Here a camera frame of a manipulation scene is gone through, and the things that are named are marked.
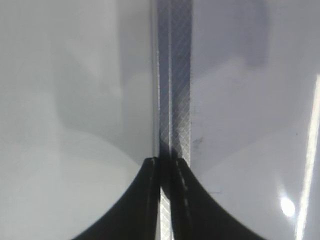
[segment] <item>reflective surface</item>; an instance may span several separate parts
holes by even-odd
[[[153,155],[148,0],[0,3],[0,239],[71,239]]]
[[[319,1],[194,1],[191,169],[268,240],[319,238]]]

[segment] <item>black curved edge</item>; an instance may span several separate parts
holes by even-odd
[[[182,158],[171,161],[171,220],[175,240],[264,240],[227,213]]]
[[[154,240],[160,197],[160,165],[144,160],[130,187],[96,223],[73,240]]]

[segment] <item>white surface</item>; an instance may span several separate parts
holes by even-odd
[[[152,156],[148,0],[0,2],[0,239],[71,239]]]
[[[320,236],[319,9],[194,1],[191,168],[267,240]]]

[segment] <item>textured metal strip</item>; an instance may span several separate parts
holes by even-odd
[[[159,156],[190,162],[190,57],[192,0],[155,0]],[[161,190],[161,240],[173,239],[170,201]]]
[[[172,148],[190,164],[192,0],[171,1]]]
[[[157,8],[157,69],[158,69],[158,111],[159,111],[159,156],[170,153],[172,139],[170,79],[170,0],[156,0]],[[160,193],[160,238],[172,239],[170,201],[161,189]]]

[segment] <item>white panel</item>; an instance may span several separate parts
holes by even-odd
[[[148,0],[0,3],[0,239],[71,239],[152,156]]]
[[[194,1],[191,169],[268,240],[320,234],[319,8],[317,0]]]

